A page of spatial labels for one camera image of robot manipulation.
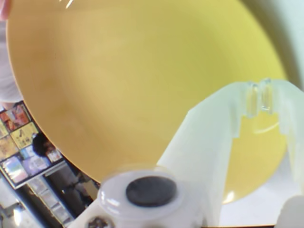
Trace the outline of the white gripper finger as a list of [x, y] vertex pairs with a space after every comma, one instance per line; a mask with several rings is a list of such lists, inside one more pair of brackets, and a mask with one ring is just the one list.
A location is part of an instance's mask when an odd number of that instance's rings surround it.
[[287, 151], [295, 182], [304, 181], [304, 92], [286, 80], [260, 82], [261, 109], [278, 114], [279, 129], [286, 136]]
[[201, 228], [219, 224], [232, 141], [241, 118], [258, 113], [259, 85], [236, 82], [186, 114], [151, 168], [101, 182], [73, 228]]

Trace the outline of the person's hand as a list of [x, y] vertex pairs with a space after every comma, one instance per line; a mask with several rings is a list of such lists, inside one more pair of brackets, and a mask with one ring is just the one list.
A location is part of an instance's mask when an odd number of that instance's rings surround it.
[[10, 15], [11, 0], [0, 0], [0, 20], [5, 21]]

